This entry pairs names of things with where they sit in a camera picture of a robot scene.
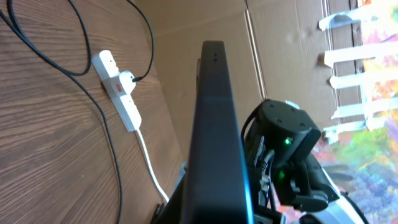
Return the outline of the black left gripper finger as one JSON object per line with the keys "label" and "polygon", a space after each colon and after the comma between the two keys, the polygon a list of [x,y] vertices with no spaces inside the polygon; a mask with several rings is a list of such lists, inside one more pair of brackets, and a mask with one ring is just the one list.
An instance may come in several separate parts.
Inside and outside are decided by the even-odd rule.
{"label": "black left gripper finger", "polygon": [[182,167],[183,175],[167,203],[158,204],[151,223],[195,223],[199,208],[197,168],[192,164]]}

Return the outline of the Samsung Galaxy smartphone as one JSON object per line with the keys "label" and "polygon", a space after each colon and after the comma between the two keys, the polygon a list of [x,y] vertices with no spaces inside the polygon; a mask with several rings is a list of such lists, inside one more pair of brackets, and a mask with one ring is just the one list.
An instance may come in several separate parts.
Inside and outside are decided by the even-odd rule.
{"label": "Samsung Galaxy smartphone", "polygon": [[182,223],[253,223],[226,51],[202,45]]}

